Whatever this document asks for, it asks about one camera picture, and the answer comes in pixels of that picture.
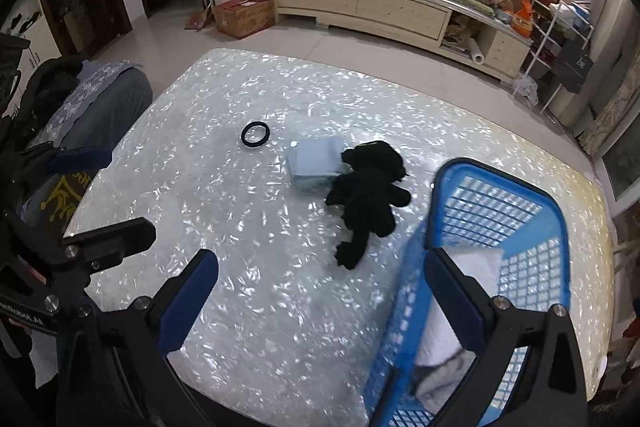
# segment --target laundry basket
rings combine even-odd
[[[425,250],[447,246],[502,249],[498,293],[518,308],[569,308],[569,241],[553,198],[475,160],[447,162],[436,174],[429,215],[404,247],[394,307],[362,393],[370,427],[424,427],[433,418],[410,394],[410,377],[433,301]],[[513,352],[481,425],[500,416],[526,349]]]

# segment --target tiled floor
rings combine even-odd
[[[237,40],[215,28],[185,30],[194,0],[176,0],[119,38],[96,57],[127,59],[142,65],[158,96],[198,58],[213,48],[306,58],[384,78],[430,94],[505,127],[556,156],[578,172],[593,173],[590,160],[546,118],[514,100],[497,80],[452,60],[366,34],[319,29],[307,19],[283,23]]]

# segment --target black ring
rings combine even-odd
[[[264,127],[264,136],[260,138],[257,142],[248,142],[245,136],[247,131],[249,131],[249,129],[253,127]],[[247,126],[244,129],[242,129],[242,134],[240,135],[240,139],[242,140],[242,143],[244,143],[247,147],[260,147],[260,145],[264,145],[267,143],[267,140],[269,139],[270,134],[271,134],[271,131],[267,124],[265,124],[264,122],[252,122],[247,124]]]

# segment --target metal screw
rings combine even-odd
[[[74,257],[77,257],[79,253],[80,253],[80,247],[78,247],[77,245],[69,245],[68,247],[65,248],[65,255],[69,259],[73,259]]]
[[[133,301],[133,307],[139,312],[142,312],[151,306],[151,297],[138,297]]]
[[[558,316],[564,317],[566,315],[566,308],[562,304],[554,304],[551,306],[551,310]]]
[[[509,299],[507,297],[503,297],[502,295],[496,295],[494,297],[495,307],[499,310],[506,310],[511,306]]]
[[[84,319],[85,317],[88,317],[89,315],[91,315],[92,312],[93,310],[91,306],[89,306],[89,304],[82,304],[78,308],[78,317],[82,317]]]
[[[55,313],[58,311],[60,307],[60,299],[58,299],[55,295],[47,295],[44,299],[44,307],[47,309],[49,313]]]

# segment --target curtain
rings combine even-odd
[[[595,155],[616,126],[625,118],[629,108],[640,94],[640,46],[636,45],[634,59],[625,78],[609,103],[596,120],[578,136],[578,141],[589,155]]]

